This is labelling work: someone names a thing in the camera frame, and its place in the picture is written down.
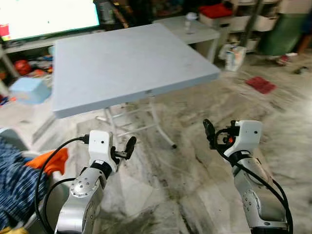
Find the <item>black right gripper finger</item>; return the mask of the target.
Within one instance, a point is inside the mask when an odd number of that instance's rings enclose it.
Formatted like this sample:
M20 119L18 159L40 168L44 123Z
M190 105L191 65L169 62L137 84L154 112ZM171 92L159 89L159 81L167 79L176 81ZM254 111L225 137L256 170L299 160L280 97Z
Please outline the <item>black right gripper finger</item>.
M203 127L204 127L204 132L206 135L207 140L209 141L209 146L210 147L215 147L215 127L212 125L212 123L209 121L209 119L203 119Z

